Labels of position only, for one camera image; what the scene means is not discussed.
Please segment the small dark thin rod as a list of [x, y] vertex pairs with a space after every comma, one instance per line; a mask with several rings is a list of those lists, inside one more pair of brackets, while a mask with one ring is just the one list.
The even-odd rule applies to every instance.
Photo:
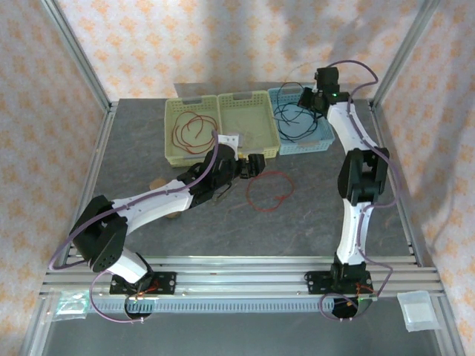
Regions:
[[222, 191], [217, 192], [212, 198], [213, 203], [214, 204], [219, 204], [220, 202], [222, 202], [228, 196], [228, 194], [232, 190], [232, 188], [233, 188], [233, 186], [231, 184], [229, 184]]

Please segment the blue plastic basket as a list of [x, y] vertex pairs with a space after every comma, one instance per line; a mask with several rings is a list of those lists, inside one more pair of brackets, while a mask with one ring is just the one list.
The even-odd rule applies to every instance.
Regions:
[[326, 151], [335, 140], [331, 125], [321, 114], [298, 107], [303, 89], [300, 83], [287, 82], [267, 90], [281, 156]]

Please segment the yellow plastic basket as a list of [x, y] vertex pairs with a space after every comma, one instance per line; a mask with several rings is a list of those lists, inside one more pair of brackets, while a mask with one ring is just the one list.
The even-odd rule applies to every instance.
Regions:
[[240, 136], [239, 155], [277, 156], [280, 139], [267, 91], [222, 93], [217, 100], [223, 134]]

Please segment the brown wooden block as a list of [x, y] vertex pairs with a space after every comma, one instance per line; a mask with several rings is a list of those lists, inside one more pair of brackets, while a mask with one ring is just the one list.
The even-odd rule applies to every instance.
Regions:
[[[150, 184], [149, 184], [149, 189], [152, 191], [152, 190], [155, 190], [155, 189], [158, 189], [158, 188], [162, 188], [164, 185], [166, 185], [168, 182], [166, 179], [162, 178], [162, 177], [159, 177], [159, 178], [156, 178], [154, 179]], [[166, 218], [167, 219], [176, 219], [178, 218], [179, 216], [181, 215], [181, 212], [180, 211], [177, 211], [177, 212], [173, 212], [173, 213], [170, 213], [170, 214], [167, 214], [166, 215]]]

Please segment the green plastic basket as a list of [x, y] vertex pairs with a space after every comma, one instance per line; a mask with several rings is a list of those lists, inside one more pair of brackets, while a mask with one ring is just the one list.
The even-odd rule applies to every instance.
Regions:
[[189, 167], [203, 161], [214, 147], [213, 131], [222, 132], [215, 95], [166, 101], [164, 155], [172, 167]]

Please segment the clear bag with green parts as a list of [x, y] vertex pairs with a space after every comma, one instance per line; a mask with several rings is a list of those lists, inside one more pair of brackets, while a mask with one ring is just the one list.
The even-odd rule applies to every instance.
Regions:
[[61, 291], [52, 321], [85, 319], [89, 309], [89, 291]]

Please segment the clear bag with white pad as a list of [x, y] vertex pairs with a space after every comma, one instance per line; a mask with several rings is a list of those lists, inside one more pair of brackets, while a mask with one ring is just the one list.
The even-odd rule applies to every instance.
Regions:
[[398, 293], [396, 297], [408, 332], [441, 329], [427, 291]]

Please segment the aluminium frame post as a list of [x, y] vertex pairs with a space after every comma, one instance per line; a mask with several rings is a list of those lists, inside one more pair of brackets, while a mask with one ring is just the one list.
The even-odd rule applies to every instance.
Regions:
[[418, 40], [421, 38], [428, 22], [432, 18], [440, 2], [441, 0], [424, 0], [422, 2], [420, 10], [416, 14], [415, 19], [413, 20], [413, 23], [404, 37], [399, 49], [396, 51], [396, 55], [390, 63], [381, 84], [376, 90], [374, 97], [369, 101], [371, 108], [380, 105], [387, 96], [389, 89], [396, 82], [404, 64], [409, 59], [410, 54]]
[[46, 13], [51, 18], [54, 26], [59, 31], [59, 36], [63, 41], [66, 50], [71, 55], [80, 74], [84, 78], [86, 84], [90, 88], [95, 100], [98, 102], [104, 112], [109, 112], [111, 109], [111, 100], [108, 98], [104, 87], [102, 86], [95, 70], [85, 51], [83, 50], [79, 39], [71, 27], [67, 16], [62, 10], [57, 0], [40, 0]]

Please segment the aluminium mounting rail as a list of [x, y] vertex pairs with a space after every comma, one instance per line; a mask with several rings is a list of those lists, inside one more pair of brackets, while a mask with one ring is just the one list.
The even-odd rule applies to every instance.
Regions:
[[[331, 257], [148, 257], [155, 271], [177, 275], [178, 298], [305, 298], [304, 275], [327, 271]], [[368, 265], [374, 289], [382, 297], [409, 291], [444, 295], [436, 268], [421, 267], [412, 256], [378, 257]]]

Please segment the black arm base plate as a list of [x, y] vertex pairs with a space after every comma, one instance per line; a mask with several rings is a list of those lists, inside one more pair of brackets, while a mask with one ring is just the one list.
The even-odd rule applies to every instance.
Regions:
[[148, 297], [156, 295], [173, 295], [176, 287], [175, 272], [147, 272], [140, 280], [130, 283], [114, 274], [109, 293], [124, 294], [129, 297]]
[[330, 271], [308, 271], [304, 275], [307, 289], [310, 294], [367, 294], [374, 293], [370, 283], [370, 273], [364, 272], [359, 277], [340, 277]]

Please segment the aluminium frame leg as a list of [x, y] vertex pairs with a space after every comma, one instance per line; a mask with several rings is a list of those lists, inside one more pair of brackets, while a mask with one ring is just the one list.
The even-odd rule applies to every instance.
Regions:
[[442, 356], [465, 356], [465, 350], [459, 336], [455, 317], [446, 296], [436, 297], [434, 306], [441, 329], [436, 339]]
[[20, 356], [42, 356], [56, 304], [57, 299], [51, 294], [39, 297], [19, 352]]

